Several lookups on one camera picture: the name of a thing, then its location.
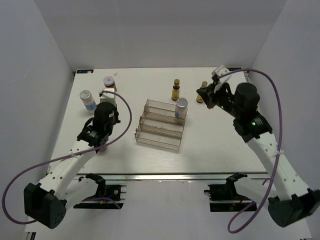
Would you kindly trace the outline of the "white blue jar silver lid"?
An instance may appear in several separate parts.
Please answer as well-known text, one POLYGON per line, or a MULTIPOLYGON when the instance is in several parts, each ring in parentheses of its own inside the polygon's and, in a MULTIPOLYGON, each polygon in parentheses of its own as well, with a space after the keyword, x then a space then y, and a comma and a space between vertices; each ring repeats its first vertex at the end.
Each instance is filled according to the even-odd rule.
POLYGON ((79 97, 87 111, 94 111, 97 108, 97 104, 93 98, 92 93, 89 90, 81 91, 79 93, 79 97))

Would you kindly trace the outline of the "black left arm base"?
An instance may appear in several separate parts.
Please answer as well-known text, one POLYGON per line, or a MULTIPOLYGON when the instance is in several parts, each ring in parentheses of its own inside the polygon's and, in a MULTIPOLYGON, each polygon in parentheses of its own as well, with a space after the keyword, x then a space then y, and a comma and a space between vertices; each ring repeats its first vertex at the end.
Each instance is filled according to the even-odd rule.
POLYGON ((78 182, 94 180, 95 192, 87 196, 80 203, 73 206, 74 209, 120 210, 126 199, 127 186, 117 183, 106 183, 102 176, 90 173, 78 178, 78 182))

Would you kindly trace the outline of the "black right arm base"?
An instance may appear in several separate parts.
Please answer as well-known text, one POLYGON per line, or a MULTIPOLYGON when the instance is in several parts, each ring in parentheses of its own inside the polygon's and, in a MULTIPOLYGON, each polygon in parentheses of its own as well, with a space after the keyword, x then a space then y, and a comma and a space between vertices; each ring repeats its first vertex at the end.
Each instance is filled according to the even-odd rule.
POLYGON ((209 184, 203 192, 209 197, 209 207, 212 213, 239 212, 247 207, 252 200, 236 192, 234 183, 248 175, 237 172, 229 176, 225 183, 209 184))

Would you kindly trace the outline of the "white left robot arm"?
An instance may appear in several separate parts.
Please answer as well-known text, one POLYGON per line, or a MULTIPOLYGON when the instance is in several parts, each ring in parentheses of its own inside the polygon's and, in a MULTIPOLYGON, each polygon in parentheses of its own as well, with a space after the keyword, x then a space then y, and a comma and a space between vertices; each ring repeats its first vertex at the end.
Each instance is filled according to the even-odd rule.
POLYGON ((25 213, 50 229, 56 228, 67 210, 87 198, 99 200, 106 194, 106 181, 90 173, 70 185, 81 168, 109 140, 114 125, 120 122, 114 91, 100 93, 100 102, 70 149, 70 158, 57 166, 37 184, 29 183, 24 191, 25 213))

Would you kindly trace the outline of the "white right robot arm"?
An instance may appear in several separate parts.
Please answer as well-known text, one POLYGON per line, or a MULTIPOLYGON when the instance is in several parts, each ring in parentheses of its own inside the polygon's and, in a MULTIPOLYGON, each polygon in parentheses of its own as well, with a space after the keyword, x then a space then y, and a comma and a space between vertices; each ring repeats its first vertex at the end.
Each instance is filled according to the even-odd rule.
POLYGON ((264 203, 280 227, 286 227, 311 216, 320 206, 320 191, 312 190, 293 169, 284 153, 278 150, 278 141, 268 121, 258 112, 260 96, 251 83, 240 83, 234 93, 228 83, 215 83, 196 91, 208 109, 217 106, 234 117, 233 126, 238 135, 259 158, 275 189, 267 192, 244 173, 235 173, 226 179, 226 195, 236 200, 245 196, 257 203, 268 194, 264 203))

